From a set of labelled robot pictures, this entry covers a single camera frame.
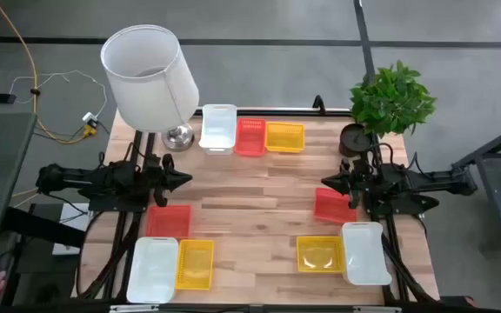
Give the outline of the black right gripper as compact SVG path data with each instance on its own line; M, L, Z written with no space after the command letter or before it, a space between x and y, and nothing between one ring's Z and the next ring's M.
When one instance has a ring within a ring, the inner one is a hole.
M362 158L343 158L340 164L340 169L348 173L347 181L350 190L347 194L350 196L350 208L356 209L367 187L367 180L371 174L370 165ZM342 194L343 186L337 182L341 178L341 174L342 172L339 171L337 174L322 178L321 182L329 188Z

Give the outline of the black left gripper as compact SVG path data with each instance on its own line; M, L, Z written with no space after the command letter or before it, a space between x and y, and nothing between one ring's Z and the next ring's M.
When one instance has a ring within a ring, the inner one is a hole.
M149 186L153 189L153 197L155 203L159 207L165 207L168 200L164 197L164 192L170 189L171 171L174 169L174 161L171 154L165 154L162 157L151 154L146 159L145 174L149 182ZM172 189L175 190L180 186L188 183L192 179L191 174L183 173L177 170L172 172L172 175L179 180L172 184Z

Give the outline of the red plastic basket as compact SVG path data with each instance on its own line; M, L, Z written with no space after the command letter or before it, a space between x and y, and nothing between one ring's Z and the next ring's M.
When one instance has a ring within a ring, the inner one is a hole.
M350 203L351 199L347 194L342 195L327 188L316 188L313 216L325 222L356 222L357 213L350 207Z
M190 235L191 206L152 206L147 212L146 236L187 238Z
M260 157L265 153L266 121L260 118L239 118L235 152L240 156Z

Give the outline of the yellow plastic basket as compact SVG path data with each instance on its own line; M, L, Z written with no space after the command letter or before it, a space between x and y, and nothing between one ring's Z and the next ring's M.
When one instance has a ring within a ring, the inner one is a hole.
M304 273L342 274L343 247L339 236L298 236L297 270Z
M177 290L209 290L211 287L214 242L184 239L177 256Z
M304 125L301 123L268 122L265 147L268 151L299 153L305 146Z

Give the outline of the white plastic basket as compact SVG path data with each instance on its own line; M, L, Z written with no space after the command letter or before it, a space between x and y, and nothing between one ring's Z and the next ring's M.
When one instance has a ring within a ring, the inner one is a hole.
M178 250L173 237L137 239L126 291L130 303L168 303L174 297Z
M237 107L233 104L206 104L199 146L208 155L230 155L236 142Z
M344 278L348 283L355 286L391 284L392 276L386 266L382 244L383 231L383 226L377 222L343 224Z

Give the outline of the green potted plant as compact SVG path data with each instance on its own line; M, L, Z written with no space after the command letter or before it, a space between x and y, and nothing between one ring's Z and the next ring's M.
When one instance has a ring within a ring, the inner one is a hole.
M420 72L398 60L352 87L354 122L340 133L340 153L354 157L367 151L375 137L413 132L424 123L434 113L437 99L419 77Z

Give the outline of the white shade table lamp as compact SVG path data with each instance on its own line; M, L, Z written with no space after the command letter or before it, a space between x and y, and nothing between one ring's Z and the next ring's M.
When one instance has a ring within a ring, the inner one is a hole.
M158 25L130 26L105 42L100 57L122 119L159 133L168 150L189 149L199 90L177 37Z

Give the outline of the white box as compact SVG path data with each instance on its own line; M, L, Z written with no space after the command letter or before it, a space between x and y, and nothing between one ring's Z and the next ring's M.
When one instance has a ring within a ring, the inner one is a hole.
M70 226L77 230L86 231L89 221L91 220L91 213L89 212L89 205L87 203L75 203L73 206L64 204L61 212L59 222L61 224ZM80 249L55 243L52 249L53 256L71 256L78 255Z

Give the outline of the black desk beam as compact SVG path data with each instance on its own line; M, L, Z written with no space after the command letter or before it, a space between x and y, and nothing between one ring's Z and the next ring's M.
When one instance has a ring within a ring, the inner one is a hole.
M9 207L6 210L1 222L1 230L10 230L20 235L76 248L81 248L84 245L84 231L31 215L17 208Z

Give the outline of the silver aluminium rail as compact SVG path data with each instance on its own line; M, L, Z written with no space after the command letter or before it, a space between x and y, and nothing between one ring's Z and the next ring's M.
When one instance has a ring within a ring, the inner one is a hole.
M112 305L109 313L403 313L399 307L370 305L241 304L174 306L165 304Z
M237 109L238 116L257 117L352 117L349 109L318 108L273 108L243 107Z

